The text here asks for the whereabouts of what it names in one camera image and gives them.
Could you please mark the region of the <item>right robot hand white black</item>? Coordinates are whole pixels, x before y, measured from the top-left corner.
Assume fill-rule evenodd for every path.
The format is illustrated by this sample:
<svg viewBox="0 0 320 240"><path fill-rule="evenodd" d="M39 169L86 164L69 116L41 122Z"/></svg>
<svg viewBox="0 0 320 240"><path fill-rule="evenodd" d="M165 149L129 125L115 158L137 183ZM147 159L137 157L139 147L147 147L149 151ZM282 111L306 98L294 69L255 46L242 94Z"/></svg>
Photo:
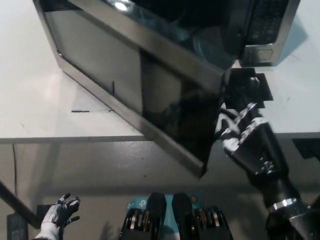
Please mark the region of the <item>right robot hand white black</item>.
<svg viewBox="0 0 320 240"><path fill-rule="evenodd" d="M281 146L256 103L248 103L234 120L222 119L220 139L224 152L245 171L267 208L286 207L300 200Z"/></svg>

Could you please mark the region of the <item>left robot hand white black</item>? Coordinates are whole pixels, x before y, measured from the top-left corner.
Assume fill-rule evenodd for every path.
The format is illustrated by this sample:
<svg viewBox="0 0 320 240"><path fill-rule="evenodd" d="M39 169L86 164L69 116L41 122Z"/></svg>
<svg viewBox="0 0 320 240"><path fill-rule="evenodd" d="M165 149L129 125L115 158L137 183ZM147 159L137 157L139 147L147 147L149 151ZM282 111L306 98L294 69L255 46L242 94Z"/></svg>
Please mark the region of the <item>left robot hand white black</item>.
<svg viewBox="0 0 320 240"><path fill-rule="evenodd" d="M79 216L73 216L79 210L80 198L76 196L68 201L70 196L67 193L50 206L40 225L40 232L33 240L62 240L65 228L80 219Z"/></svg>

